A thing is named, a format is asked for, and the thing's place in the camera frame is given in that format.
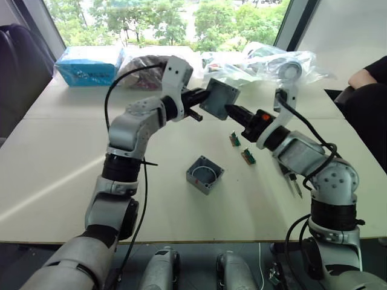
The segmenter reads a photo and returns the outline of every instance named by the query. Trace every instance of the person's arm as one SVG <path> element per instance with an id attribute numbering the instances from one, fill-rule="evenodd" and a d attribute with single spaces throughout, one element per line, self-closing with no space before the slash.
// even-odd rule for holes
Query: person's arm
<path id="1" fill-rule="evenodd" d="M 377 83 L 377 81 L 366 69 L 361 69 L 350 77 L 348 83 L 354 89 L 358 89 L 361 86 L 369 85 L 370 83 Z"/>

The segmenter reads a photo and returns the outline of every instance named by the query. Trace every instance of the small circuit board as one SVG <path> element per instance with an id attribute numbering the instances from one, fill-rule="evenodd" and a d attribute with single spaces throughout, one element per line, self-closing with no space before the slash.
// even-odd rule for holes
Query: small circuit board
<path id="1" fill-rule="evenodd" d="M 238 146 L 241 145 L 241 142 L 239 142 L 239 139 L 236 136 L 235 131 L 231 133 L 229 138 L 230 138 L 230 141 L 231 141 L 231 144 L 232 144 L 233 147 L 238 147 Z"/>
<path id="2" fill-rule="evenodd" d="M 243 152 L 241 153 L 243 159 L 246 161 L 246 163 L 248 165 L 252 165 L 252 164 L 255 164 L 256 163 L 256 160 L 255 158 L 253 157 L 253 155 L 250 153 L 250 151 L 248 150 L 248 148 L 246 148 L 245 150 L 243 150 Z"/>

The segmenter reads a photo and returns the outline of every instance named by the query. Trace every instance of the tissue box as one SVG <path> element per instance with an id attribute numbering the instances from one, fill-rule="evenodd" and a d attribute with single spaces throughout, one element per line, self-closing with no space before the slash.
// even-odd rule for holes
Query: tissue box
<path id="1" fill-rule="evenodd" d="M 122 60 L 120 47 L 68 47 L 55 67 L 69 86 L 109 86 Z"/>

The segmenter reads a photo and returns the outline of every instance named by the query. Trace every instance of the white bracket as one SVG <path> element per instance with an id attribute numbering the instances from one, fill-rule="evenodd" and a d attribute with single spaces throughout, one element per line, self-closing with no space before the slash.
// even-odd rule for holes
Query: white bracket
<path id="1" fill-rule="evenodd" d="M 169 96 L 176 104 L 177 117 L 173 121 L 177 122 L 184 118 L 184 106 L 181 101 L 181 92 L 185 86 L 187 78 L 192 74 L 192 67 L 183 59 L 171 56 L 165 67 L 163 74 L 161 97 Z"/>
<path id="2" fill-rule="evenodd" d="M 280 88 L 287 93 L 286 103 L 294 109 L 297 103 L 297 93 L 298 93 L 297 86 L 294 83 L 287 84 L 287 85 L 282 84 Z M 278 102 L 278 106 L 280 110 L 279 115 L 269 126 L 267 126 L 265 131 L 261 134 L 261 136 L 259 136 L 256 142 L 256 146 L 260 149 L 265 148 L 264 144 L 266 142 L 266 139 L 273 133 L 273 131 L 277 129 L 279 126 L 285 126 L 293 116 L 293 114 L 288 110 L 286 110 L 286 108 L 283 107 L 279 102 Z"/>

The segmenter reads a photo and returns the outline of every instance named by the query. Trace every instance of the white table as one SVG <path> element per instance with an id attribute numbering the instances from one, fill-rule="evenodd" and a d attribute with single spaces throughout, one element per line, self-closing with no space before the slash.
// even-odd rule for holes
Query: white table
<path id="1" fill-rule="evenodd" d="M 312 123 L 360 175 L 358 218 L 367 223 L 361 236 L 386 236 L 385 173 L 345 120 Z M 310 136 L 299 120 L 288 128 Z M 293 221 L 310 211 L 310 196 L 304 191 L 300 199 L 290 191 L 269 151 L 243 138 L 240 148 L 232 147 L 229 133 L 241 129 L 233 120 L 186 119 L 151 138 L 146 157 L 159 166 L 149 167 L 149 206 L 138 242 L 284 240 Z M 0 149 L 0 241 L 62 243 L 80 234 L 106 141 L 101 118 L 22 120 Z M 240 155 L 246 146 L 254 166 Z M 225 169 L 208 196 L 185 179 L 200 155 Z M 141 205 L 143 189 L 141 174 Z"/>
<path id="2" fill-rule="evenodd" d="M 255 112 L 263 109 L 273 112 L 274 83 L 251 83 L 241 89 L 237 104 Z M 53 80 L 25 115 L 25 119 L 102 119 L 103 102 L 107 87 L 69 88 Z M 122 114 L 129 103 L 160 92 L 130 91 L 116 87 L 109 100 L 109 116 Z M 308 119 L 344 119 L 340 110 L 330 100 L 318 83 L 300 86 L 297 110 Z M 206 120 L 216 120 L 202 110 Z"/>

